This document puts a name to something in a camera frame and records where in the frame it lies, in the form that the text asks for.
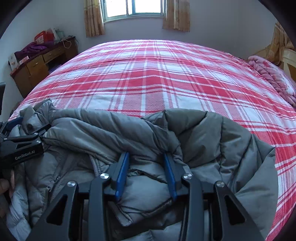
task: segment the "bed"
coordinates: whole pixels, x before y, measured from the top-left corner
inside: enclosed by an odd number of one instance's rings
[[[228,53],[163,40],[104,43],[58,68],[11,116],[50,98],[57,108],[141,117],[165,108],[216,112],[276,147],[279,199],[273,240],[296,202],[296,112],[252,66]]]

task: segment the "beige curtain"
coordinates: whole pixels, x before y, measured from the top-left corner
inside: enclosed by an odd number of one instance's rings
[[[175,29],[184,32],[190,31],[190,4],[189,0],[166,0],[163,28]]]
[[[84,0],[84,21],[87,37],[105,34],[100,0]]]
[[[280,23],[276,21],[272,42],[267,47],[266,59],[278,65],[281,61],[281,56],[284,48],[294,49],[293,44],[286,34],[285,30],[280,25]]]

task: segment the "window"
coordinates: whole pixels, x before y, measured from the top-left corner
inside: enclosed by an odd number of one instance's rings
[[[104,22],[130,18],[162,16],[166,0],[101,0]]]

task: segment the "down jacket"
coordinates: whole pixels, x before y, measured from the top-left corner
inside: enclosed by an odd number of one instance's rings
[[[20,115],[23,123],[11,136],[48,123],[52,127],[42,137],[44,155],[15,170],[7,226],[19,241],[25,241],[68,181],[92,180],[125,151],[130,153],[130,166],[123,196],[107,204],[114,240],[178,241],[184,204],[170,198],[164,152],[201,181],[224,181],[264,238],[270,230],[278,199],[275,149],[219,114],[168,109],[137,118],[108,111],[57,110],[45,100]]]

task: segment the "white wall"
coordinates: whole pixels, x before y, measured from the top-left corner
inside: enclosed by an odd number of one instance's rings
[[[53,0],[55,26],[75,35],[82,52],[122,39],[170,39],[208,46],[247,58],[271,42],[275,18],[258,0],[191,0],[189,33],[162,29],[161,18],[105,23],[106,34],[86,38],[82,0]]]
[[[86,38],[84,0],[32,0],[0,39],[0,82],[5,81],[3,111],[7,120],[21,95],[9,76],[8,56],[49,27],[74,35],[82,52],[99,43],[123,39],[169,39],[208,46],[247,58],[270,44],[275,18],[258,0],[190,0],[191,31],[162,29],[161,18],[125,19],[105,23],[106,34]]]
[[[246,59],[271,43],[276,19],[258,0],[240,0],[239,4],[237,53]]]
[[[191,31],[162,29],[161,18],[125,19],[105,23],[103,36],[86,38],[82,0],[53,0],[56,26],[75,35],[79,51],[99,43],[123,39],[170,39],[233,52],[238,34],[238,0],[191,0]]]
[[[0,82],[6,82],[0,121],[6,121],[12,108],[22,99],[13,78],[9,75],[11,67],[8,65],[8,56],[22,50],[34,41],[36,34],[52,26],[52,6],[47,0],[32,0],[14,18],[0,39]]]

